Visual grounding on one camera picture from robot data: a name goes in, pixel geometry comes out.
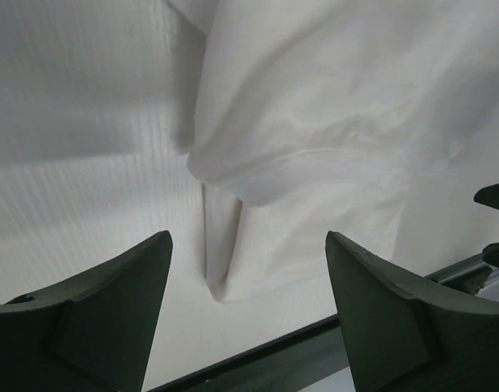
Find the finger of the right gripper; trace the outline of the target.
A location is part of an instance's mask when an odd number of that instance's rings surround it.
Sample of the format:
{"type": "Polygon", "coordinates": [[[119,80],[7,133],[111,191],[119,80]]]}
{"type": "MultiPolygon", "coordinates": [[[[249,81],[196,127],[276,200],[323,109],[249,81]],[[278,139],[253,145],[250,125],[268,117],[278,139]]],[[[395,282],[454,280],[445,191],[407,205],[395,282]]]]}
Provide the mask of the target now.
{"type": "Polygon", "coordinates": [[[474,201],[499,211],[499,183],[480,189],[475,194],[474,201]]]}

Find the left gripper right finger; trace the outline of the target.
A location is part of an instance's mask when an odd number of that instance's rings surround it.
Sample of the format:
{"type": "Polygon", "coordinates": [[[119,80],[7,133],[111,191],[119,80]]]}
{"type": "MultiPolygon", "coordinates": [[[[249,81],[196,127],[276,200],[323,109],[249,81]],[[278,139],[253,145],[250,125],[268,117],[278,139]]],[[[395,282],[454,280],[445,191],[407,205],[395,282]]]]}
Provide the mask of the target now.
{"type": "Polygon", "coordinates": [[[357,391],[499,391],[499,302],[459,292],[326,238],[357,391]]]}

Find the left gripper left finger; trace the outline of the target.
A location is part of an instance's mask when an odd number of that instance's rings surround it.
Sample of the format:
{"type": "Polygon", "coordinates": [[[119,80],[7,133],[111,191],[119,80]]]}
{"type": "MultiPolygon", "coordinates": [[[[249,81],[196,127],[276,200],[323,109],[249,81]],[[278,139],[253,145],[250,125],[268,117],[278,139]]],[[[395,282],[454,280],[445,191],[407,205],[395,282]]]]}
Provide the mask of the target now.
{"type": "Polygon", "coordinates": [[[158,232],[0,304],[0,391],[140,391],[171,259],[158,232]]]}

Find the white t shirt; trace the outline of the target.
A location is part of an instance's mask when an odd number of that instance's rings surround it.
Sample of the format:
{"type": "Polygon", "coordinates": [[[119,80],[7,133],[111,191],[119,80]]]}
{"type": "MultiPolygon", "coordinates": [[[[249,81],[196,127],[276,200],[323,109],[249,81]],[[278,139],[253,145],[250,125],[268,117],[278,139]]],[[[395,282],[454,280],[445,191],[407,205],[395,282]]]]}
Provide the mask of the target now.
{"type": "Polygon", "coordinates": [[[338,231],[419,274],[499,239],[499,1],[175,1],[206,37],[194,126],[205,280],[325,274],[338,231]]]}

